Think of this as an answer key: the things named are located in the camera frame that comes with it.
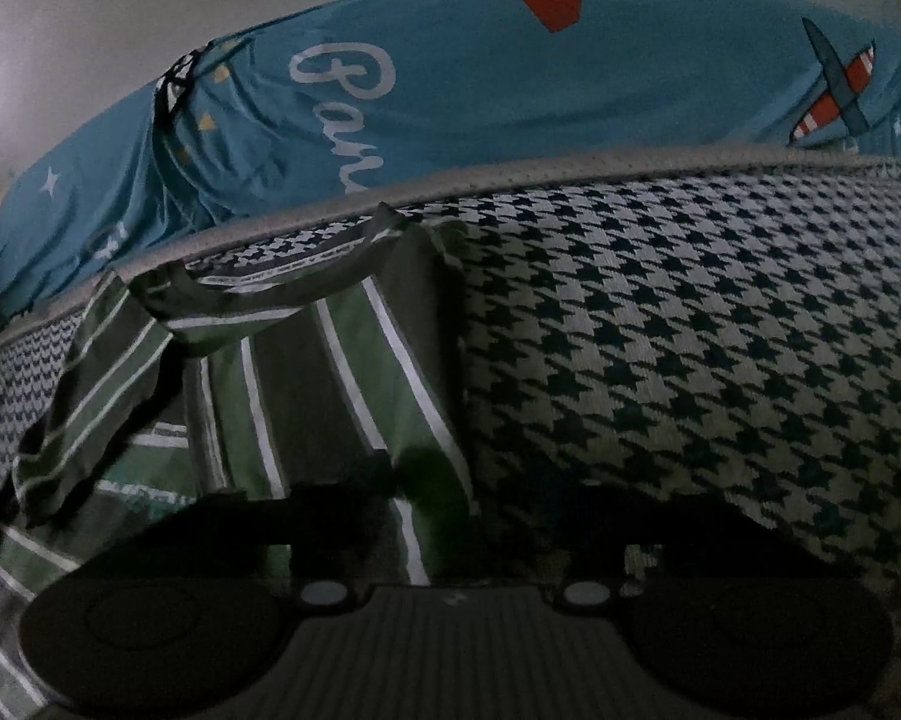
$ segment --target bed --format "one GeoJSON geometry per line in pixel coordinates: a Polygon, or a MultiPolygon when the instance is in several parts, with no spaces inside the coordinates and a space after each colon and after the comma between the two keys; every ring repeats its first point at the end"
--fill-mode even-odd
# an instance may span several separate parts
{"type": "Polygon", "coordinates": [[[168,464],[117,464],[101,533],[19,519],[21,439],[101,279],[185,263],[252,292],[383,201],[466,228],[468,462],[510,579],[561,573],[558,483],[725,500],[879,596],[894,651],[866,710],[901,718],[887,1],[324,0],[188,35],[0,188],[0,717],[47,704],[18,650],[26,602],[194,500],[168,464]],[[650,41],[660,22],[680,27],[650,41]]]}

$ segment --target striped cloth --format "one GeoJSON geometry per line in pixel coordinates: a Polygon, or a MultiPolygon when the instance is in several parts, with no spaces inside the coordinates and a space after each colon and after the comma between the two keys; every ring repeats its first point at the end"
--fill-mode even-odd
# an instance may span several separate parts
{"type": "Polygon", "coordinates": [[[178,498],[271,500],[386,451],[399,538],[381,536],[389,548],[351,570],[409,584],[471,576],[461,284],[440,235],[452,245],[452,225],[424,229],[382,206],[250,290],[200,285],[183,266],[130,285],[108,276],[21,442],[13,483],[26,526],[65,521],[77,489],[114,460],[98,490],[141,484],[152,467],[164,470],[149,486],[178,498]]]}
{"type": "MultiPolygon", "coordinates": [[[[567,567],[572,555],[547,539],[561,503],[555,477],[623,483],[661,501],[675,491],[726,499],[882,583],[895,655],[869,707],[900,720],[901,173],[591,182],[404,213],[424,229],[449,218],[468,228],[468,458],[504,575],[535,581],[567,567]]],[[[356,221],[243,245],[188,271],[245,295],[302,268],[304,252],[356,221]]],[[[164,421],[134,440],[170,439],[164,421]]],[[[137,471],[116,476],[128,456],[107,468],[107,499],[133,501],[124,511],[142,523],[174,504],[137,471]]],[[[70,538],[96,525],[84,512],[70,538]]],[[[0,522],[30,539],[49,528],[24,532],[6,504],[0,522]]],[[[0,531],[7,555],[13,543],[0,531]]],[[[16,554],[0,567],[29,583],[46,559],[16,554]]],[[[26,688],[4,666],[22,668],[10,631],[24,603],[7,592],[0,579],[0,698],[24,706],[26,688]]]]}

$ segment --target blue fabric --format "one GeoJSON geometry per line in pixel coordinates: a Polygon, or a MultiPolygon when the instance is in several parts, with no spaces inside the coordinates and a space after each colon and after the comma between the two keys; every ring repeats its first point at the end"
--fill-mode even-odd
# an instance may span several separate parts
{"type": "Polygon", "coordinates": [[[346,0],[214,41],[168,127],[149,84],[20,177],[0,211],[2,312],[173,236],[447,167],[786,145],[830,88],[812,32],[843,67],[873,45],[852,102],[868,129],[838,117],[796,145],[901,156],[890,28],[793,0],[558,1],[346,0]]]}

